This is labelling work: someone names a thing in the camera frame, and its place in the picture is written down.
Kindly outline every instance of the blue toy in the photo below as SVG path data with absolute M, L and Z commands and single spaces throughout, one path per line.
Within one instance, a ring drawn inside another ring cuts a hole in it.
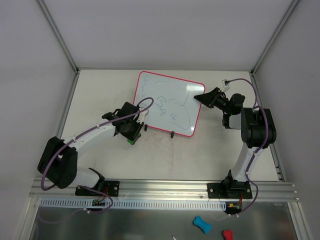
M 195 217 L 193 224 L 201 228 L 205 234 L 208 234 L 212 228 L 211 224 L 203 221 L 200 216 Z

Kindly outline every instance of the stainless steel surface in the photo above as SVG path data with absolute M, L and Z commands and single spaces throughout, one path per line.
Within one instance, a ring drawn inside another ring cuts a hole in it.
M 288 202 L 291 219 L 295 228 L 298 240 L 313 240 L 310 229 L 306 225 L 306 219 L 298 202 Z
M 71 102 L 72 102 L 72 98 L 74 96 L 74 93 L 75 93 L 75 90 L 76 90 L 76 86 L 77 86 L 77 82 L 78 82 L 78 79 L 79 79 L 79 74 L 80 73 L 77 72 L 74 75 L 73 80 L 72 80 L 70 91 L 69 91 L 69 94 L 67 96 L 67 99 L 66 99 L 66 102 L 65 102 L 62 114 L 61 114 L 61 118 L 60 118 L 58 126 L 57 126 L 57 130 L 55 132 L 55 135 L 58 138 L 61 138 L 62 133 L 64 131 L 64 127 L 65 127 L 65 124 L 66 124 L 66 120 L 67 120 L 68 112 L 69 112 L 70 105 L 71 105 Z
M 294 10 L 296 9 L 296 6 L 298 5 L 299 2 L 300 2 L 300 0 L 292 0 L 292 2 L 290 3 L 290 5 L 287 8 L 287 10 L 285 11 L 282 19 L 280 20 L 280 22 L 276 26 L 276 28 L 275 28 L 274 32 L 272 33 L 269 41 L 267 42 L 266 46 L 264 47 L 264 49 L 262 51 L 262 54 L 260 55 L 258 61 L 256 62 L 255 66 L 253 67 L 253 74 L 255 74 L 258 71 L 259 67 L 263 63 L 263 61 L 266 58 L 268 52 L 271 50 L 273 44 L 276 42 L 278 36 L 282 32 L 284 26 L 288 22 L 290 16 L 292 15 Z
M 48 22 L 55 38 L 57 39 L 59 45 L 61 46 L 61 48 L 62 48 L 68 62 L 70 63 L 73 71 L 75 73 L 77 73 L 78 67 L 76 66 L 76 63 L 75 63 L 73 57 L 71 56 L 71 53 L 69 52 L 67 45 L 66 45 L 64 39 L 62 38 L 61 33 L 59 32 L 59 29 L 58 29 L 54 19 L 52 18 L 46 3 L 44 2 L 44 0 L 35 0 L 35 1 L 37 2 L 40 10 L 42 11 L 46 21 Z
M 31 197 L 72 197 L 76 198 L 75 186 L 50 191 L 42 191 L 41 178 L 33 182 Z M 219 183 L 219 181 L 186 181 L 186 180 L 135 180 L 117 179 L 120 181 L 119 198 L 137 200 L 190 200 L 203 201 L 208 199 L 207 183 Z M 257 181 L 259 187 L 259 202 L 298 202 L 299 197 L 295 186 L 290 182 Z M 45 186 L 52 183 L 45 181 Z M 256 194 L 256 188 L 251 186 L 252 194 Z
M 47 221 L 61 220 L 74 209 L 40 207 Z M 193 225 L 196 216 L 212 225 L 209 234 Z M 110 209 L 102 214 L 76 213 L 58 224 L 36 221 L 31 240 L 223 240 L 222 231 L 232 230 L 235 240 L 295 240 L 286 203 L 256 203 L 237 217 L 224 212 L 197 210 Z

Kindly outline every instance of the purple cable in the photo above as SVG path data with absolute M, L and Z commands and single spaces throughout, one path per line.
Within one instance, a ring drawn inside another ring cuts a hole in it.
M 123 116 L 123 117 L 119 117 L 119 118 L 116 118 L 116 119 L 113 119 L 113 120 L 110 120 L 110 121 L 106 121 L 106 122 L 100 124 L 100 126 L 104 126 L 104 125 L 107 125 L 107 124 L 110 124 L 110 123 L 113 123 L 113 122 L 116 122 L 116 121 L 119 121 L 119 120 L 127 119 L 127 118 L 130 118 L 130 117 L 132 117 L 132 116 L 138 115 L 138 114 L 140 114 L 140 113 L 148 110 L 148 109 L 154 104 L 154 99 L 153 99 L 152 97 L 146 97 L 146 98 L 142 99 L 142 100 L 137 104 L 137 105 L 139 106 L 143 101 L 148 100 L 148 99 L 151 100 L 151 104 L 150 104 L 149 106 L 147 106 L 146 108 L 144 108 L 143 110 L 137 111 L 136 113 L 129 114 L 129 115 L 127 115 L 127 116 Z M 75 139 L 77 140 L 77 139 L 81 138 L 83 135 L 85 135 L 85 134 L 87 134 L 87 133 L 95 130 L 96 128 L 98 128 L 98 127 L 97 127 L 97 126 L 91 127 L 90 129 L 88 129 L 88 130 L 80 133 L 78 136 L 75 137 Z M 46 168 L 45 168 L 45 170 L 44 170 L 44 172 L 43 172 L 42 178 L 41 178 L 41 188 L 42 188 L 43 191 L 48 191 L 48 190 L 52 189 L 52 188 L 55 186 L 55 184 L 53 184 L 53 185 L 51 185 L 50 187 L 45 188 L 45 186 L 44 186 L 45 177 L 46 177 L 46 175 L 47 175 L 47 173 L 48 173 L 48 170 L 49 170 L 52 162 L 54 161 L 54 159 L 56 159 L 56 157 L 58 156 L 58 154 L 61 153 L 67 146 L 69 146 L 69 145 L 70 145 L 71 143 L 73 143 L 73 142 L 74 142 L 73 139 L 70 140 L 68 143 L 66 143 L 64 146 L 62 146 L 62 147 L 52 156 L 52 158 L 50 159 L 48 165 L 46 166 Z M 93 192 L 93 193 L 96 193 L 96 194 L 100 194 L 100 195 L 102 195 L 102 196 L 105 196 L 105 197 L 109 198 L 110 201 L 111 201 L 111 204 L 110 204 L 108 207 L 105 207 L 105 208 L 103 208 L 102 210 L 99 210 L 99 211 L 90 211 L 90 213 L 92 213 L 92 214 L 104 213 L 105 211 L 107 211 L 108 209 L 110 209 L 110 208 L 114 205 L 113 199 L 112 199 L 108 194 L 106 194 L 106 193 L 104 193 L 104 192 L 96 191 L 96 190 L 91 189 L 91 188 L 89 188 L 89 187 L 87 187 L 87 186 L 80 186 L 80 187 L 81 187 L 81 188 L 84 188 L 84 189 L 86 189 L 86 190 L 88 190 L 88 191 L 91 191 L 91 192 Z M 65 217 L 65 218 L 62 219 L 62 220 L 58 220 L 58 221 L 47 221 L 47 220 L 44 220 L 43 218 L 41 218 L 41 216 L 40 216 L 40 211 L 39 211 L 37 218 L 38 218 L 41 222 L 43 222 L 43 223 L 45 223 L 45 224 L 59 224 L 59 223 L 65 222 L 66 220 L 68 220 L 69 218 L 71 218 L 71 217 L 72 217 L 73 215 L 75 215 L 76 213 L 81 212 L 81 211 L 85 211 L 85 210 L 87 210 L 87 209 L 86 209 L 86 208 L 77 209 L 77 210 L 75 210 L 73 213 L 71 213 L 69 216 Z
M 254 95 L 255 95 L 255 101 L 254 101 L 254 105 L 253 105 L 252 109 L 259 108 L 259 109 L 261 110 L 261 112 L 262 112 L 262 115 L 263 115 L 264 124 L 265 124 L 265 137 L 264 137 L 264 141 L 263 141 L 262 145 L 261 145 L 260 147 L 258 147 L 258 148 L 254 151 L 254 153 L 257 154 L 257 153 L 264 147 L 264 145 L 266 144 L 266 142 L 267 142 L 267 140 L 268 140 L 268 136 L 269 136 L 269 126 L 268 126 L 267 116 L 266 116 L 265 110 L 264 110 L 264 108 L 263 108 L 262 106 L 260 106 L 260 105 L 257 105 L 257 106 L 256 106 L 256 104 L 258 103 L 258 97 L 257 97 L 258 95 L 257 95 L 257 91 L 256 91 L 255 87 L 253 86 L 253 84 L 252 84 L 251 82 L 249 82 L 247 79 L 244 79 L 244 78 L 236 78 L 236 79 L 232 79 L 232 80 L 230 80 L 230 81 L 228 81 L 228 82 L 231 83 L 231 82 L 238 81 L 238 80 L 246 81 L 248 84 L 251 85 L 251 87 L 252 87 L 252 89 L 253 89 L 253 91 L 254 91 Z M 245 169 L 245 177 L 246 177 L 246 179 L 249 181 L 249 183 L 251 183 L 252 185 L 254 185 L 255 188 L 256 188 L 255 196 L 254 196 L 252 202 L 250 202 L 250 204 L 249 204 L 245 209 L 243 209 L 241 212 L 239 212 L 239 214 L 240 214 L 240 213 L 243 213 L 243 212 L 246 211 L 248 208 L 250 208 L 250 207 L 256 202 L 256 200 L 257 200 L 257 198 L 258 198 L 258 194 L 259 194 L 258 185 L 255 184 L 252 180 L 250 180 L 250 178 L 249 178 L 249 176 L 248 176 L 248 174 L 247 174 L 247 172 L 250 170 L 250 167 L 251 167 L 251 165 L 252 165 L 252 163 L 253 163 L 253 161 L 254 161 L 254 159 L 255 159 L 255 154 L 252 155 L 252 157 L 251 157 L 251 159 L 250 159 L 250 161 L 249 161 L 249 163 L 248 163 L 248 166 L 247 166 L 246 169 Z
M 91 191 L 91 192 L 93 192 L 93 193 L 101 194 L 101 195 L 107 197 L 108 199 L 110 199 L 111 204 L 110 204 L 109 206 L 103 208 L 103 209 L 100 210 L 100 211 L 90 211 L 90 213 L 92 213 L 92 214 L 101 214 L 101 213 L 107 211 L 108 209 L 110 209 L 110 208 L 114 205 L 113 199 L 112 199 L 108 194 L 106 194 L 106 193 L 104 193 L 104 192 L 96 191 L 96 190 L 91 189 L 90 187 L 87 187 L 87 186 L 80 186 L 80 187 L 83 188 L 83 189 L 86 189 L 86 190 L 88 190 L 88 191 Z
M 146 108 L 142 109 L 141 111 L 137 111 L 135 113 L 132 113 L 132 114 L 129 114 L 127 116 L 122 116 L 122 117 L 119 117 L 119 118 L 116 118 L 116 119 L 113 119 L 113 120 L 110 120 L 110 121 L 106 121 L 104 123 L 101 123 L 99 126 L 104 126 L 104 125 L 107 125 L 107 124 L 111 124 L 113 122 L 116 122 L 116 121 L 120 121 L 120 120 L 123 120 L 123 119 L 127 119 L 127 118 L 130 118 L 130 117 L 133 117 L 135 115 L 138 115 L 144 111 L 147 111 L 153 104 L 154 104 L 154 99 L 152 97 L 146 97 L 144 99 L 142 99 L 137 105 L 139 106 L 142 102 L 144 102 L 145 100 L 148 100 L 150 99 L 151 100 L 151 104 L 149 104 L 149 106 L 147 106 Z M 75 137 L 75 140 L 78 140 L 79 138 L 81 138 L 83 135 L 86 135 L 87 133 L 97 129 L 98 126 L 94 126 L 94 127 L 91 127 L 89 128 L 88 130 L 80 133 L 78 136 Z M 43 174 L 42 174 L 42 177 L 41 177 L 41 189 L 43 191 L 48 191 L 50 189 L 52 189 L 53 187 L 55 187 L 56 185 L 53 184 L 49 187 L 45 187 L 45 178 L 47 176 L 47 173 L 49 171 L 49 168 L 51 167 L 52 163 L 54 162 L 54 160 L 56 159 L 56 157 L 66 148 L 68 147 L 70 144 L 72 144 L 74 141 L 74 139 L 71 139 L 69 142 L 67 142 L 65 145 L 63 145 L 53 156 L 52 158 L 50 159 L 50 161 L 48 162 L 47 166 L 45 167 L 44 171 L 43 171 Z
M 255 96 L 254 105 L 253 105 L 252 108 L 255 108 L 255 107 L 256 107 L 256 104 L 258 103 L 258 95 L 257 95 L 257 91 L 256 91 L 255 87 L 253 86 L 253 84 L 252 84 L 250 81 L 248 81 L 248 80 L 245 79 L 245 78 L 236 78 L 236 79 L 232 79 L 232 80 L 230 80 L 230 81 L 228 81 L 228 82 L 231 83 L 231 82 L 239 81 L 239 80 L 246 81 L 248 84 L 251 85 L 251 87 L 252 87 L 252 89 L 253 89 L 253 91 L 254 91 L 254 96 Z
M 91 189 L 90 187 L 87 187 L 87 186 L 80 186 L 80 187 L 83 188 L 83 189 L 86 189 L 86 190 L 88 190 L 88 191 L 91 191 L 91 192 L 93 192 L 93 193 L 101 194 L 102 196 L 107 197 L 107 198 L 110 199 L 110 201 L 111 201 L 111 204 L 110 204 L 108 207 L 105 207 L 105 208 L 103 208 L 102 210 L 99 210 L 99 211 L 91 211 L 91 210 L 90 210 L 90 211 L 89 211 L 90 214 L 101 214 L 101 213 L 104 213 L 105 211 L 107 211 L 108 209 L 110 209 L 110 208 L 114 205 L 113 199 L 112 199 L 108 194 L 106 194 L 106 193 L 104 193 L 104 192 L 96 191 L 96 190 Z M 63 218 L 62 220 L 58 220 L 58 221 L 47 221 L 47 220 L 44 220 L 44 219 L 40 216 L 40 211 L 39 211 L 37 218 L 38 218 L 41 222 L 43 222 L 43 223 L 45 223 L 45 224 L 60 224 L 60 223 L 64 223 L 65 221 L 67 221 L 69 218 L 71 218 L 71 217 L 72 217 L 73 215 L 75 215 L 76 213 L 82 212 L 82 211 L 87 211 L 87 208 L 79 208 L 79 209 L 75 210 L 73 213 L 71 213 L 69 216 Z
M 264 137 L 264 141 L 263 141 L 262 145 L 261 145 L 260 147 L 258 147 L 258 148 L 254 151 L 255 154 L 258 153 L 258 152 L 264 147 L 264 145 L 266 144 L 266 142 L 267 142 L 267 140 L 268 140 L 268 136 L 269 136 L 269 134 L 268 134 L 268 133 L 269 133 L 269 126 L 268 126 L 268 120 L 267 120 L 267 116 L 266 116 L 265 110 L 264 110 L 264 108 L 263 108 L 262 106 L 260 106 L 260 105 L 254 107 L 254 109 L 256 109 L 256 108 L 259 108 L 259 109 L 261 110 L 261 112 L 262 112 L 262 115 L 263 115 L 264 124 L 265 124 L 265 137 Z M 239 212 L 239 214 L 240 214 L 240 213 L 243 213 L 243 212 L 246 211 L 248 208 L 250 208 L 250 207 L 256 202 L 256 200 L 257 200 L 257 198 L 258 198 L 258 194 L 259 194 L 258 185 L 257 185 L 256 183 L 254 183 L 254 182 L 249 178 L 249 176 L 248 176 L 248 174 L 247 174 L 247 172 L 249 171 L 249 169 L 250 169 L 250 167 L 251 167 L 251 165 L 252 165 L 252 163 L 253 163 L 253 161 L 254 161 L 254 159 L 255 159 L 255 154 L 252 155 L 252 157 L 251 157 L 251 159 L 250 159 L 250 161 L 249 161 L 249 163 L 248 163 L 248 166 L 247 166 L 246 169 L 245 169 L 245 177 L 246 177 L 246 179 L 249 181 L 249 183 L 251 183 L 252 185 L 255 186 L 255 189 L 256 189 L 256 190 L 255 190 L 255 196 L 254 196 L 252 202 L 250 202 L 250 204 L 249 204 L 245 209 L 243 209 L 241 212 Z

